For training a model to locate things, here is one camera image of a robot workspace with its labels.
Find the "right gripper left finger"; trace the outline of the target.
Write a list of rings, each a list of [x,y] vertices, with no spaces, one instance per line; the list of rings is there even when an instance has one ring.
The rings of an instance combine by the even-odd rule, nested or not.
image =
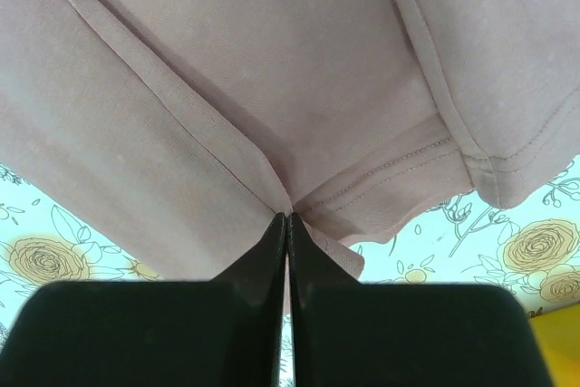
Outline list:
[[[4,386],[275,386],[286,218],[209,281],[62,281],[24,305]]]

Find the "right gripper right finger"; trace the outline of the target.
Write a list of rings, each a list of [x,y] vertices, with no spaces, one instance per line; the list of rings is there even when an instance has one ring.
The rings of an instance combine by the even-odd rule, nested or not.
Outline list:
[[[493,285],[369,285],[288,219],[298,386],[548,386],[527,317]]]

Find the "pink t shirt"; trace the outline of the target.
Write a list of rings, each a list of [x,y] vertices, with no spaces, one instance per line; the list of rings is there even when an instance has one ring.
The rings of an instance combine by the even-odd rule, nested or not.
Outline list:
[[[351,274],[579,152],[579,0],[1,0],[1,160],[166,278],[298,213]]]

